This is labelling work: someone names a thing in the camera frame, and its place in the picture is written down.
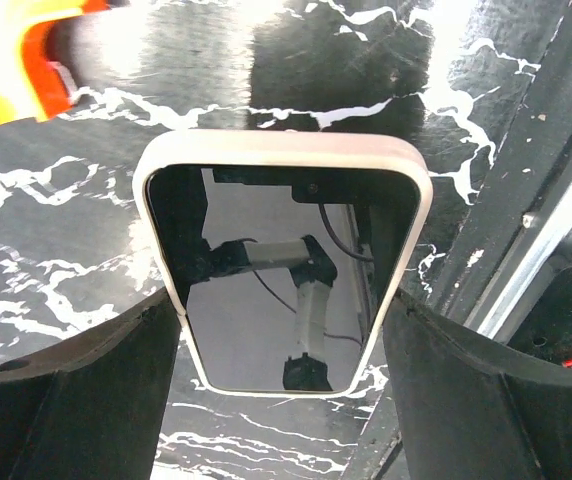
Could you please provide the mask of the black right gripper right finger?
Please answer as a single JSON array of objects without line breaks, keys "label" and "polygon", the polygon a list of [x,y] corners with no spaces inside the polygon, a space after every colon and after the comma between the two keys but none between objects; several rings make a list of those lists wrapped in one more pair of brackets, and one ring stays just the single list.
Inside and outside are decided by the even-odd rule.
[{"label": "black right gripper right finger", "polygon": [[383,342],[413,479],[572,479],[572,369],[398,291]]}]

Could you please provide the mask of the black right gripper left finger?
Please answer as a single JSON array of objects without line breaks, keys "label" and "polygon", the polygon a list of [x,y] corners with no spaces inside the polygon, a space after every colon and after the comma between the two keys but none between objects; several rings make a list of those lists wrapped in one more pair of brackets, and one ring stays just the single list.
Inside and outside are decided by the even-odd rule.
[{"label": "black right gripper left finger", "polygon": [[180,325],[160,290],[0,365],[0,479],[147,479]]}]

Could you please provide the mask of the phone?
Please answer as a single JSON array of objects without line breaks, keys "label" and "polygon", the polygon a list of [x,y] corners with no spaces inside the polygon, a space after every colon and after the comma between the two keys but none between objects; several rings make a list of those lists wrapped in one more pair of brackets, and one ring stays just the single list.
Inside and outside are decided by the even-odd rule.
[{"label": "phone", "polygon": [[171,131],[133,195],[203,386],[355,390],[430,210],[425,160],[385,135]]}]

